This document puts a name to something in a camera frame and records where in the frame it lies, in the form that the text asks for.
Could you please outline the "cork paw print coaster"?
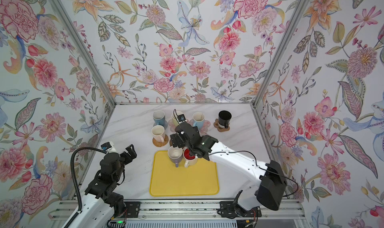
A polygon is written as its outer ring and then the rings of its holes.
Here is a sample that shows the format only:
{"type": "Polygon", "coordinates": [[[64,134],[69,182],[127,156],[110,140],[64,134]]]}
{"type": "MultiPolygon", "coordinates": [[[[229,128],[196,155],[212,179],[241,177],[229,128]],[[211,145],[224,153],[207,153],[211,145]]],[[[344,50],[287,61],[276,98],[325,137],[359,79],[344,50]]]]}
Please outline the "cork paw print coaster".
{"type": "Polygon", "coordinates": [[[220,123],[219,123],[219,120],[216,119],[215,122],[214,122],[214,127],[219,131],[219,132],[227,132],[230,130],[230,126],[228,127],[225,127],[225,126],[222,126],[220,123]]]}

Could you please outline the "green handle mug front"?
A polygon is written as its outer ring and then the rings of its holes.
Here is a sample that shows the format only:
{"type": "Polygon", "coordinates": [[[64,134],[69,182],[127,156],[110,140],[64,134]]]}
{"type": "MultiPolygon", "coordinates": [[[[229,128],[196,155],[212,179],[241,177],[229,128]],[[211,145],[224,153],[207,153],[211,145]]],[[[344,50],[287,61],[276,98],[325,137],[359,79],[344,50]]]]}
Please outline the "green handle mug front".
{"type": "Polygon", "coordinates": [[[179,110],[174,110],[172,113],[172,121],[175,126],[178,126],[180,122],[183,122],[185,118],[181,118],[181,116],[184,116],[184,113],[179,110]]]}

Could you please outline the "red interior white mug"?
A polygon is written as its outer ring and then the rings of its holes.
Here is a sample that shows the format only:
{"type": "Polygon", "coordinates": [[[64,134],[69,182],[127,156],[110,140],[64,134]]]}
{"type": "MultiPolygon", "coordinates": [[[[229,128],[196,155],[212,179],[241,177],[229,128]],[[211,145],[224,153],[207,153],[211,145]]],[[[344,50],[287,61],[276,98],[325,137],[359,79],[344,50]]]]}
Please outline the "red interior white mug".
{"type": "Polygon", "coordinates": [[[184,149],[183,156],[185,159],[185,164],[184,164],[185,168],[195,165],[198,161],[198,157],[191,155],[190,150],[188,148],[184,149]]]}

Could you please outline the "grey round coaster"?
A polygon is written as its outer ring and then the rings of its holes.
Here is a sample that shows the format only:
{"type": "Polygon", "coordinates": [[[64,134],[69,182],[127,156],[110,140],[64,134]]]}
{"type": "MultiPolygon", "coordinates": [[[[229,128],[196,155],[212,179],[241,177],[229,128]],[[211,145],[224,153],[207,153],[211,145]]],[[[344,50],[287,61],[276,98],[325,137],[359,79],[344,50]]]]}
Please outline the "grey round coaster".
{"type": "Polygon", "coordinates": [[[165,129],[168,127],[168,123],[166,120],[155,120],[154,126],[163,126],[165,129]]]}

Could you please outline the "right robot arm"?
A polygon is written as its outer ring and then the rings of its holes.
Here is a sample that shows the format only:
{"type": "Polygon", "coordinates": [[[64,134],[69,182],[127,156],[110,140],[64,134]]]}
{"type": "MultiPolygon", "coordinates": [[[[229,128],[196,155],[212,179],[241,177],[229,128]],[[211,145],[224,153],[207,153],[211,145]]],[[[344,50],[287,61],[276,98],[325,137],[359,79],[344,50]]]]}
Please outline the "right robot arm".
{"type": "Polygon", "coordinates": [[[239,191],[234,200],[233,209],[237,215],[244,216],[245,212],[259,206],[279,210],[287,178],[278,162],[265,163],[255,157],[249,158],[243,154],[245,151],[234,151],[210,135],[201,136],[198,128],[187,122],[180,123],[170,138],[173,147],[185,147],[192,156],[230,167],[252,182],[253,185],[239,191]]]}

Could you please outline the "black mug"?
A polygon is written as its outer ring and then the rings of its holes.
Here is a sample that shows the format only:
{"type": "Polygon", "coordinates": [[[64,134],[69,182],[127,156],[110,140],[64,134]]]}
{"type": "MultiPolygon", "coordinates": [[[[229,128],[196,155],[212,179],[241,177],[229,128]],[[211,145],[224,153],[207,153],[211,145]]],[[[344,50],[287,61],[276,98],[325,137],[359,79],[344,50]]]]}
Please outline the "black mug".
{"type": "Polygon", "coordinates": [[[221,129],[228,129],[232,114],[229,111],[223,110],[219,112],[218,126],[221,129]]]}

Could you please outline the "woven rattan round coaster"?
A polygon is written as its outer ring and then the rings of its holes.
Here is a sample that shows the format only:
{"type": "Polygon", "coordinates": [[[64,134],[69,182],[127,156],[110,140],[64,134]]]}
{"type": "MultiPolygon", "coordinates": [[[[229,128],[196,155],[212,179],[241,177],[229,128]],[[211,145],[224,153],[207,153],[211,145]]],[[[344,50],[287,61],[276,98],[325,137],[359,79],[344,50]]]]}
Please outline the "woven rattan round coaster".
{"type": "Polygon", "coordinates": [[[165,135],[164,142],[159,142],[155,138],[152,139],[153,145],[156,147],[164,147],[169,143],[169,136],[165,135]]]}

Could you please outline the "purple mug back row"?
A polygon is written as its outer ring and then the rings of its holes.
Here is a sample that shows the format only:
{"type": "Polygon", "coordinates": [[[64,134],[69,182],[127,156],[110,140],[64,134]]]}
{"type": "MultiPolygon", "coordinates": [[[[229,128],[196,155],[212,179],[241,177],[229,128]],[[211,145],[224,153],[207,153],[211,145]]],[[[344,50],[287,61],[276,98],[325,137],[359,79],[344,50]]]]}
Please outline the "purple mug back row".
{"type": "Polygon", "coordinates": [[[177,147],[170,147],[168,149],[168,157],[175,164],[175,167],[178,168],[181,161],[183,160],[183,149],[177,147]]]}

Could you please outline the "pink handle mug front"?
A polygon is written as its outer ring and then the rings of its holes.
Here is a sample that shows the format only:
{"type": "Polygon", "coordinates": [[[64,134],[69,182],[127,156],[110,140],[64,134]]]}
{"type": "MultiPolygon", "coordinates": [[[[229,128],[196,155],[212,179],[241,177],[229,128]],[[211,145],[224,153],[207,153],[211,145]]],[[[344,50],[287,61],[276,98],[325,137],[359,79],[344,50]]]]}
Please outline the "pink handle mug front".
{"type": "Polygon", "coordinates": [[[165,141],[165,128],[161,125],[156,125],[152,128],[151,133],[153,135],[153,138],[160,143],[164,143],[165,141]]]}

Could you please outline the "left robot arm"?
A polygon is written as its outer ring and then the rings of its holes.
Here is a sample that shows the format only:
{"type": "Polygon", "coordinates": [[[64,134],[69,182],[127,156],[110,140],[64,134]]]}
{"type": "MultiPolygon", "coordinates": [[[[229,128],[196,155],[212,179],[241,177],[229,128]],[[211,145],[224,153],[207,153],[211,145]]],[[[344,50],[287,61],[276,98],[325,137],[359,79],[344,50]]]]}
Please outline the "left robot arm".
{"type": "Polygon", "coordinates": [[[124,196],[115,193],[117,186],[125,180],[125,166],[137,157],[133,144],[118,153],[112,142],[101,145],[100,149],[82,147],[71,156],[70,169],[74,183],[78,208],[64,224],[65,228],[110,228],[113,222],[118,228],[126,226],[125,219],[139,216],[140,202],[127,202],[124,196]],[[80,151],[96,151],[104,154],[100,169],[82,193],[75,172],[75,159],[80,151]]]}

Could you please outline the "blue mug back row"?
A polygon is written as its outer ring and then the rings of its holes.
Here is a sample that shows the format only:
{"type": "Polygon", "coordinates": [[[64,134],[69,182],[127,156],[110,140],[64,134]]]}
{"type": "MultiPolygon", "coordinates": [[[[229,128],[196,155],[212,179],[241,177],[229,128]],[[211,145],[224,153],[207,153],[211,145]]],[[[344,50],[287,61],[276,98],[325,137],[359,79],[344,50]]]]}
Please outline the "blue mug back row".
{"type": "Polygon", "coordinates": [[[153,120],[154,120],[154,123],[155,123],[155,120],[166,120],[166,117],[165,117],[165,112],[164,111],[161,111],[161,110],[158,110],[158,111],[155,111],[153,113],[153,120]]]}

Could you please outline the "blue handle mug front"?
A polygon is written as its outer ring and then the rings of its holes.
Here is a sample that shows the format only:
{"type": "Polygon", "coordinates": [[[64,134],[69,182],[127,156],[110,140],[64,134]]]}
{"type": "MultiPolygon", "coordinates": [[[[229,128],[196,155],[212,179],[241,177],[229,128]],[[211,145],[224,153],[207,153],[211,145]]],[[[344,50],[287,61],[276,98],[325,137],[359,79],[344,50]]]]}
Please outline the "blue handle mug front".
{"type": "Polygon", "coordinates": [[[196,112],[193,114],[193,127],[202,129],[205,122],[205,115],[203,112],[196,112]]]}

